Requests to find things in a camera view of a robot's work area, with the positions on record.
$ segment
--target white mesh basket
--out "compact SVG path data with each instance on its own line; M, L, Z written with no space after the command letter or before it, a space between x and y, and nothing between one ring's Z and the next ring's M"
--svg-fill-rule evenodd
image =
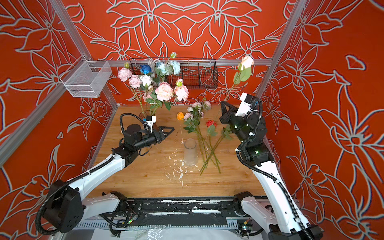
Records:
M79 67L66 81L65 88L76 98L97 98L112 74L108 61L99 72L92 72L86 61L79 62Z

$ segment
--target artificial flower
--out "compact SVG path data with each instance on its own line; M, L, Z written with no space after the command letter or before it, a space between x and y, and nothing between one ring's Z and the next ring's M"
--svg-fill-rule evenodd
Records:
M191 120L193 120L193 115L192 115L192 113L186 113L185 115L184 115L184 120L188 120L188 119L191 119Z
M173 89L170 87L169 83L162 82L156 88L155 93L157 94L158 100L169 101L173 95Z
M204 101L203 109L211 109L211 103L209 101Z
M176 86L181 87L181 85L183 85L183 79L179 78L179 79L176 81Z
M167 71L166 71L166 65L164 63L156 63L156 67L161 71L162 75L164 76L165 74L167 74Z
M149 86L152 84L152 78L148 75L141 75L140 80L142 81L144 87L149 88Z
M169 61L169 64L173 67L173 74L178 75L180 73L180 63L177 61Z
M147 99L153 99L151 96L151 92L147 93L147 96L143 95L143 99L144 99L144 101L147 101Z
M129 79L129 85L133 88L139 88L141 83L142 82L138 75L132 75Z
M179 113L177 114L177 119L178 119L178 120L183 120L183 119L184 119L184 113L183 113L183 112L179 112Z
M194 103L194 104L192 104L192 107L200 110L201 109L201 103Z
M211 125L214 125L215 127L217 127L217 123L214 121L214 120L209 120L206 122L206 125L207 127L211 126Z
M125 82L131 76L132 76L132 71L129 70L128 68L122 68L118 72L118 78L120 78L122 82Z
M253 61L253 58L251 56L246 55L242 58L241 61L241 69L239 71L243 71L244 69L250 68L255 62Z
M175 95L177 96L177 100L186 101L188 99L188 94L189 94L189 91L186 86L181 85L180 87L175 87Z
M143 74L151 73L152 72L151 66L147 64L141 65L140 72L142 72Z

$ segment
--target wooden table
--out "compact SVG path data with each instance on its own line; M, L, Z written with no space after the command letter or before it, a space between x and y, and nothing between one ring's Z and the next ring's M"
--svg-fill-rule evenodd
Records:
M195 133L188 134L183 129L183 121L177 120L178 112L186 112L187 106L173 106L170 111L165 107L156 112L158 126L172 126L175 131L161 144L152 146L149 153L139 156L125 169L115 173L95 188L88 197L101 196L102 192L118 191L127 197L201 197L201 196L233 196L242 191L249 191L253 195L265 195L265 192L250 169L243 166L236 158L235 148L239 141L235 135L233 140L224 139L216 149L216 155L221 162L221 173L212 163L200 176L202 159L199 152L198 166L185 166L183 163L184 144L187 138L197 139ZM118 147L123 137L120 129L119 117L122 113L139 115L138 106L120 106L113 118L112 125L104 139L103 145L96 158L96 163L111 154L111 148ZM216 137L212 138L214 145L221 135L218 118L221 115L220 106L216 105L205 112L200 123L202 134L206 133L206 121L218 121ZM138 121L125 116L124 127Z

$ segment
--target red wall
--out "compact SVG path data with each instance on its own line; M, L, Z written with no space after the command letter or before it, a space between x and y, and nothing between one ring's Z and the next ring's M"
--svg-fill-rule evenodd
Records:
M45 0L1 1L0 43L1 144L80 54ZM111 114L103 93L64 93L1 167L0 239L41 238L35 215L50 185L87 168Z
M311 0L263 96L267 137L325 239L384 237L384 4Z
M92 1L63 0L72 21L98 60L179 56L235 59L245 54L271 58L292 11L294 1ZM233 84L233 67L221 67L215 90L193 90L184 104L204 96L219 103ZM248 83L238 92L252 93L265 66L255 67ZM120 104L137 104L120 79L108 86ZM230 101L239 99L234 93Z

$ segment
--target red rose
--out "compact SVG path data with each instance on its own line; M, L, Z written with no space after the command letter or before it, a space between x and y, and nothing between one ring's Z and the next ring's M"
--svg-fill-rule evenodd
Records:
M211 125L214 125L215 127L217 127L217 123L215 123L214 120L209 120L209 121L207 121L206 125L207 125L207 127L209 127L209 126L211 126Z

